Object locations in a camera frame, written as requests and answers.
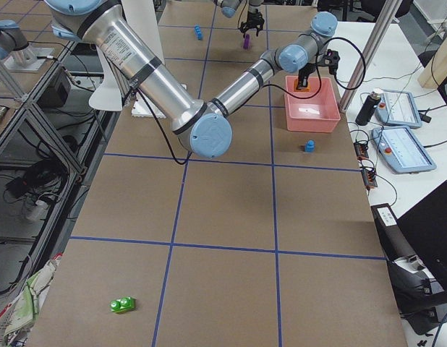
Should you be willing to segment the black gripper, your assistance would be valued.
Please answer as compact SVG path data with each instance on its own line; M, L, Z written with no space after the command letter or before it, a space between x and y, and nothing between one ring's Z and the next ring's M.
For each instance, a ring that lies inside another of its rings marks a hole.
M264 18L261 12L248 12L247 20L245 22L241 22L239 31L244 38L248 30L256 29L256 36L259 36L259 33L263 31L263 25Z
M328 49L321 57L314 58L313 63L307 63L298 72L296 90L309 90L309 77L320 67L328 67L329 74L336 77L340 56L338 51Z

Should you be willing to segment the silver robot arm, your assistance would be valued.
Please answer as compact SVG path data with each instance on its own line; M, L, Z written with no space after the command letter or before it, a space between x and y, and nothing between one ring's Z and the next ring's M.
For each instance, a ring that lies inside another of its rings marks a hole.
M57 27L96 45L169 118L182 146L202 158L223 155L232 140L228 116L278 72L294 73L323 54L338 25L333 14L317 13L309 30L289 45L264 52L205 102L193 98L127 24L119 1L47 1L47 5Z
M232 18L242 1L238 0L213 0L216 7L221 9L221 13L227 17ZM240 22L238 29L245 35L248 30L256 29L256 35L263 30L265 20L260 11L263 1L249 0L247 1L247 18L245 22Z

